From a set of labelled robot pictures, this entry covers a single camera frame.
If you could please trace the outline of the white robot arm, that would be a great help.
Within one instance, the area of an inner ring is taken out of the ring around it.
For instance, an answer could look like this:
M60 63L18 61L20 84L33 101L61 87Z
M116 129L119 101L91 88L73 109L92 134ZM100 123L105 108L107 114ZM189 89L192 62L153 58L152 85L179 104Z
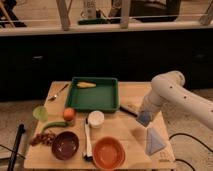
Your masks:
M170 71L152 78L151 89L144 96L139 111L158 113L165 102L178 105L193 114L213 131L213 102L184 88L185 77L180 71Z

